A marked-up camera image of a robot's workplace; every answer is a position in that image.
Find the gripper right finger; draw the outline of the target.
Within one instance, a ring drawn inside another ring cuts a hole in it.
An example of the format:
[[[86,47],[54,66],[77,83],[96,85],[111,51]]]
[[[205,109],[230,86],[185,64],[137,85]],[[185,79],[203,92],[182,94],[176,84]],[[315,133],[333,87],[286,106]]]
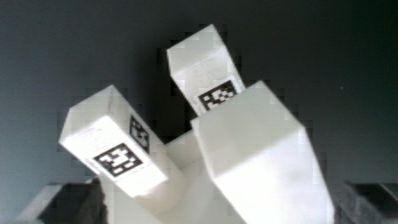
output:
[[[338,224],[398,224],[398,183],[345,183]]]

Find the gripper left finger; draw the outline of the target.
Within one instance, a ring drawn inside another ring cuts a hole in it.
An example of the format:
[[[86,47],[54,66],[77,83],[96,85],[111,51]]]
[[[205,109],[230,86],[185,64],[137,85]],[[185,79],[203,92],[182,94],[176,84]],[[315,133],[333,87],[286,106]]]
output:
[[[105,194],[100,180],[87,183],[50,184],[15,224],[107,224]]]

